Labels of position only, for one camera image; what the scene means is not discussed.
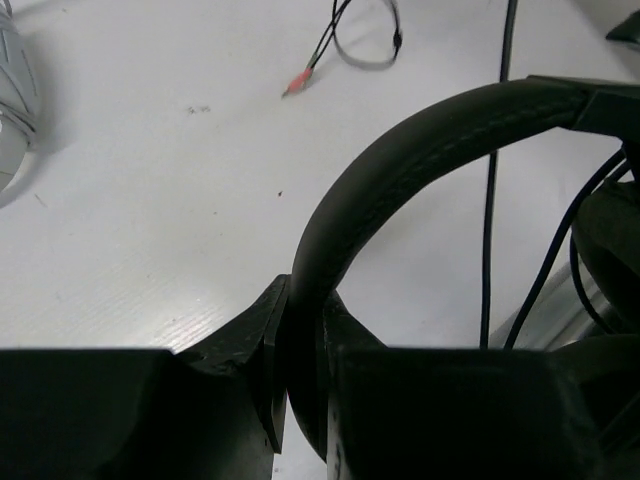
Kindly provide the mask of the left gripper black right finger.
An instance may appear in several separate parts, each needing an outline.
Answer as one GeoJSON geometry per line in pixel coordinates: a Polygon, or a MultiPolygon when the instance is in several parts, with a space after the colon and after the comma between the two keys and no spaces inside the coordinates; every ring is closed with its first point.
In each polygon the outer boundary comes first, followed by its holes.
{"type": "Polygon", "coordinates": [[[576,383],[542,352],[389,347],[326,301],[331,479],[600,479],[576,383]]]}

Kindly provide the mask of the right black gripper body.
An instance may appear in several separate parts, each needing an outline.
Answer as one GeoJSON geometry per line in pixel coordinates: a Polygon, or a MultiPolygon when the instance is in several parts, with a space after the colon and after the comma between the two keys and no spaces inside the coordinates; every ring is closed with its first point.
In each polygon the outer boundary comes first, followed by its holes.
{"type": "Polygon", "coordinates": [[[624,21],[612,28],[606,35],[611,42],[624,45],[640,44],[640,11],[631,13],[624,21]]]}

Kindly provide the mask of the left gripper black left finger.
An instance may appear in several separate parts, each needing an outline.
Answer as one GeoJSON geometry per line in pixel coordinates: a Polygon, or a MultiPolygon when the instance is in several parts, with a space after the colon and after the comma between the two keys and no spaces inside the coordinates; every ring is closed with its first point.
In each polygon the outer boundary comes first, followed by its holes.
{"type": "Polygon", "coordinates": [[[276,336],[289,279],[181,353],[1,354],[5,479],[268,479],[282,449],[276,336]]]}

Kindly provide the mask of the black headphones with cable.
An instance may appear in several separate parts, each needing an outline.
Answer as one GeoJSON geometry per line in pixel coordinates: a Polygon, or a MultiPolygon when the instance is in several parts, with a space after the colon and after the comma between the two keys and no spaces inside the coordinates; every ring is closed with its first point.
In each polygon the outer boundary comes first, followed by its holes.
{"type": "Polygon", "coordinates": [[[327,299],[354,258],[420,190],[505,146],[553,128],[639,139],[639,87],[583,78],[529,76],[464,92],[402,121],[365,149],[329,189],[293,262],[288,391],[302,432],[327,454],[327,395],[316,331],[327,299]]]}

